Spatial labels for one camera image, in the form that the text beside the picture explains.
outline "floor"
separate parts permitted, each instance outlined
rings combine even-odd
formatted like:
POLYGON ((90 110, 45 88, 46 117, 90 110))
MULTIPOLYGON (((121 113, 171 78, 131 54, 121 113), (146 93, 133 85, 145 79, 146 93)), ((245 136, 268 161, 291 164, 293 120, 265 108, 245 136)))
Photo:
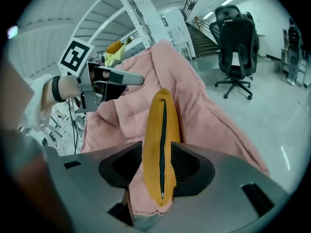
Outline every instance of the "floor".
POLYGON ((267 164, 272 179, 289 193, 295 191, 311 157, 310 88, 291 86, 276 72, 276 63, 260 59, 250 90, 239 87, 223 98, 230 85, 214 86, 226 76, 218 68, 218 56, 190 61, 206 84, 207 94, 248 135, 267 164))

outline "pink comforter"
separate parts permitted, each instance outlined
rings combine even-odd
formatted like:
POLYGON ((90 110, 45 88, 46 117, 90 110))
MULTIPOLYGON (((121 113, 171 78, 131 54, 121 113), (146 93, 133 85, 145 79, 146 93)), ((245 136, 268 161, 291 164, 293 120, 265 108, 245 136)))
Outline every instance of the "pink comforter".
MULTIPOLYGON (((144 76, 145 83, 131 86, 124 97, 104 102, 97 112, 88 113, 82 152, 143 141, 151 101, 159 89, 167 88, 177 108, 182 142, 237 156, 269 175, 256 147, 208 98, 203 81, 171 43, 161 40, 116 68, 144 76)), ((171 203, 156 205, 147 192, 142 169, 140 165, 129 187, 133 213, 149 216, 166 212, 171 203)))

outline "yellow cushion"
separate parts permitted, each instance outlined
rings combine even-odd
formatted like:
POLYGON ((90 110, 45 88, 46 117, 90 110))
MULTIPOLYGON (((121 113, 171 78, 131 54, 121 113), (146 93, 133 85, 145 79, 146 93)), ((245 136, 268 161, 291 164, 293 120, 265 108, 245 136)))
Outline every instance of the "yellow cushion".
POLYGON ((106 52, 107 52, 107 53, 114 54, 114 53, 116 53, 121 47, 122 47, 121 41, 116 41, 116 42, 114 42, 114 43, 111 43, 111 44, 108 46, 106 52))
POLYGON ((173 98, 164 88, 156 93, 152 100, 142 156, 147 189, 159 206, 166 205, 173 198, 176 186, 175 172, 171 164, 171 142, 180 142, 178 117, 173 98), (166 128, 163 128, 162 132, 162 127, 165 127, 163 124, 165 106, 166 128), (161 150, 164 156, 162 178, 160 177, 161 150))

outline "black office chair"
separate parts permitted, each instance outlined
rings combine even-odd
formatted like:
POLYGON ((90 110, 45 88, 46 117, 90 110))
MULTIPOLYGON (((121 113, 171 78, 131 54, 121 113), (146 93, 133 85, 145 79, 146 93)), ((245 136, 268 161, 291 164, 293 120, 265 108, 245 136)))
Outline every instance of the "black office chair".
POLYGON ((248 88, 250 88, 250 82, 243 81, 243 79, 246 76, 251 76, 256 71, 256 54, 253 49, 256 32, 253 21, 246 17, 240 17, 240 14, 238 14, 237 17, 226 17, 211 23, 209 30, 220 48, 220 70, 227 75, 227 79, 230 79, 217 82, 215 87, 219 83, 232 84, 227 93, 224 94, 224 98, 227 99, 232 89, 239 86, 249 94, 247 99, 251 100, 253 93, 244 86, 244 84, 247 84, 248 88), (232 66, 233 52, 238 53, 240 66, 232 66))
POLYGON ((216 21, 231 19, 234 17, 243 17, 239 8, 235 5, 220 6, 215 10, 216 21))

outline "robotic arm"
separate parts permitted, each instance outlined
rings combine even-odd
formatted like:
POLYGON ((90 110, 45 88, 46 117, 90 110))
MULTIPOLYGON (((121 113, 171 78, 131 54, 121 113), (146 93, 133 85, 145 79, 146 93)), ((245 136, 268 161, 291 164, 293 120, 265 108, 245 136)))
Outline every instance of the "robotic arm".
POLYGON ((74 75, 82 91, 82 108, 76 113, 94 112, 102 101, 107 101, 109 85, 142 85, 144 77, 141 75, 127 72, 101 65, 101 60, 96 59, 94 46, 77 38, 72 38, 63 52, 58 66, 63 74, 74 75), (109 72, 108 79, 91 82, 90 70, 105 70, 109 72), (96 84, 104 84, 101 92, 95 90, 96 84))

